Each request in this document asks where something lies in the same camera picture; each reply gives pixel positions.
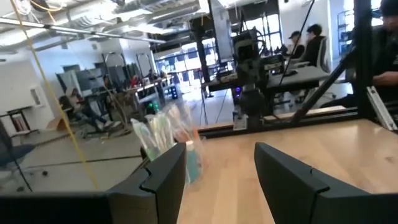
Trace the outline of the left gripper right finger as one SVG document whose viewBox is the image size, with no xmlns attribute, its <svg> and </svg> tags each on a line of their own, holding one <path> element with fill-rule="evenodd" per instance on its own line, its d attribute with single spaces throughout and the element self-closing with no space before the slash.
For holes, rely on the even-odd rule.
<svg viewBox="0 0 398 224">
<path fill-rule="evenodd" d="M 254 146 L 254 163 L 275 224 L 311 224 L 321 197 L 369 195 L 263 142 Z"/>
</svg>

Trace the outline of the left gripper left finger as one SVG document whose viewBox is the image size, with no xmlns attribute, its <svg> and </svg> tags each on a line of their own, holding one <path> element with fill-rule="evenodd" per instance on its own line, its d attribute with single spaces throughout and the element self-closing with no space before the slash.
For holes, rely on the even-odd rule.
<svg viewBox="0 0 398 224">
<path fill-rule="evenodd" d="M 177 224 L 186 175 L 178 143 L 109 190 L 112 224 Z"/>
</svg>

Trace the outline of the small blue mouthwash bottle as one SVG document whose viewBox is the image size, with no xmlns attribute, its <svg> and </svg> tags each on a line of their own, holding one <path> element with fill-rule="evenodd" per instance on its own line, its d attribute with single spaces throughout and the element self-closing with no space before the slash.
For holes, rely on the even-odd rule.
<svg viewBox="0 0 398 224">
<path fill-rule="evenodd" d="M 193 141 L 186 142 L 186 183 L 191 184 L 201 174 L 200 161 Z"/>
</svg>

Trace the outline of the green toothbrush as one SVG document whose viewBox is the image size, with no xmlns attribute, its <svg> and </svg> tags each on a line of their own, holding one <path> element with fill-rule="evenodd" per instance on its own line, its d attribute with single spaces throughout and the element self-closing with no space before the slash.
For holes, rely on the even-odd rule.
<svg viewBox="0 0 398 224">
<path fill-rule="evenodd" d="M 174 145 L 172 126 L 165 113 L 148 114 L 146 116 L 150 130 L 158 148 L 165 152 Z"/>
<path fill-rule="evenodd" d="M 154 139 L 154 135 L 146 125 L 146 123 L 140 122 L 134 118 L 131 118 L 131 124 L 140 139 L 144 151 L 150 161 L 157 159 L 161 155 L 161 151 Z"/>
</svg>

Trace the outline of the orange toothbrush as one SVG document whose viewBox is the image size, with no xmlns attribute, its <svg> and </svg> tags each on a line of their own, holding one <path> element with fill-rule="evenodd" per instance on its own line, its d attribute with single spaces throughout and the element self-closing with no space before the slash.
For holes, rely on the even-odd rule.
<svg viewBox="0 0 398 224">
<path fill-rule="evenodd" d="M 178 142 L 200 140 L 191 109 L 186 103 L 170 103 L 165 107 L 164 112 L 170 120 L 173 136 Z"/>
</svg>

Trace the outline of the grey desk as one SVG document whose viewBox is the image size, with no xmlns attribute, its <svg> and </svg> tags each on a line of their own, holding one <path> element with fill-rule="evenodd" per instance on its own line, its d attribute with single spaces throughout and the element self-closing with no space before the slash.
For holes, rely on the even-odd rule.
<svg viewBox="0 0 398 224">
<path fill-rule="evenodd" d="M 282 75 L 270 76 L 264 89 L 270 93 L 310 89 L 318 87 L 319 82 L 328 77 L 329 73 L 324 72 L 318 67 L 302 67 L 297 69 L 297 74 L 284 77 L 282 83 L 280 83 Z M 237 78 L 233 78 L 226 82 L 219 82 L 217 79 L 214 79 L 211 82 L 203 83 L 202 86 L 208 87 L 210 91 L 218 91 L 242 87 L 244 86 L 244 83 Z"/>
</svg>

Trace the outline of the person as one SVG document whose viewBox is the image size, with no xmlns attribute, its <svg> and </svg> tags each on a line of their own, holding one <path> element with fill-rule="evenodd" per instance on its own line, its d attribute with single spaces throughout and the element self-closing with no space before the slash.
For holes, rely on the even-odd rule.
<svg viewBox="0 0 398 224">
<path fill-rule="evenodd" d="M 293 31 L 289 37 L 290 44 L 287 47 L 287 51 L 284 54 L 286 57 L 291 59 L 300 59 L 305 53 L 305 46 L 301 42 L 301 33 L 296 30 Z"/>
<path fill-rule="evenodd" d="M 385 103 L 398 101 L 398 0 L 381 0 L 383 24 L 373 31 L 373 86 Z"/>
<path fill-rule="evenodd" d="M 73 114 L 79 119 L 84 119 L 96 131 L 101 131 L 114 124 L 112 121 L 108 121 L 96 114 L 91 109 L 91 106 L 79 95 L 76 88 L 68 88 L 66 96 L 73 107 Z"/>
<path fill-rule="evenodd" d="M 317 66 L 317 58 L 321 41 L 325 38 L 325 36 L 322 35 L 322 32 L 323 28 L 320 24 L 311 25 L 307 29 L 307 44 L 302 61 L 308 62 L 308 66 Z"/>
</svg>

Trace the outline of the grey office chair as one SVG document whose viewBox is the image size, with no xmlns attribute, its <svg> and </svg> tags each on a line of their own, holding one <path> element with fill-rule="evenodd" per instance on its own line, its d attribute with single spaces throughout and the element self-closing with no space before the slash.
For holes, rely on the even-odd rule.
<svg viewBox="0 0 398 224">
<path fill-rule="evenodd" d="M 327 60 L 327 50 L 328 37 L 323 37 L 318 51 L 317 67 L 322 69 L 325 73 L 330 73 L 329 63 Z"/>
</svg>

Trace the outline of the cardboard box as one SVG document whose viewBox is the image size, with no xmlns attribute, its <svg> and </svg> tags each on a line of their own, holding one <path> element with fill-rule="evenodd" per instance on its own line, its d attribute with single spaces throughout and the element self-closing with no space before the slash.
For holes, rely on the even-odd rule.
<svg viewBox="0 0 398 224">
<path fill-rule="evenodd" d="M 54 118 L 46 126 L 51 131 L 64 131 L 67 129 L 68 119 Z"/>
</svg>

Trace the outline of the blue chair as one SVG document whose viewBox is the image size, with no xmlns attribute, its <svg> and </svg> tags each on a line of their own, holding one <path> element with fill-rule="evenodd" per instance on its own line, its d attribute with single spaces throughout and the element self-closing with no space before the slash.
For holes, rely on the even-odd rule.
<svg viewBox="0 0 398 224">
<path fill-rule="evenodd" d="M 33 144 L 13 145 L 12 138 L 0 120 L 0 170 L 8 170 L 11 173 L 11 178 L 14 180 L 17 180 L 14 173 L 18 172 L 25 186 L 31 192 L 32 187 L 20 166 L 20 161 L 34 149 L 35 146 Z"/>
</svg>

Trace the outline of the silver metal corner bracket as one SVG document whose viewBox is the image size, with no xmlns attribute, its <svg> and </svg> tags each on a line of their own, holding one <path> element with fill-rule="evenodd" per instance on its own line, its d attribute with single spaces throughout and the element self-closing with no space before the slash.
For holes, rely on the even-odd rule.
<svg viewBox="0 0 398 224">
<path fill-rule="evenodd" d="M 388 112 L 375 87 L 368 86 L 366 90 L 369 101 L 372 104 L 381 126 L 389 131 L 398 131 L 398 126 Z"/>
</svg>

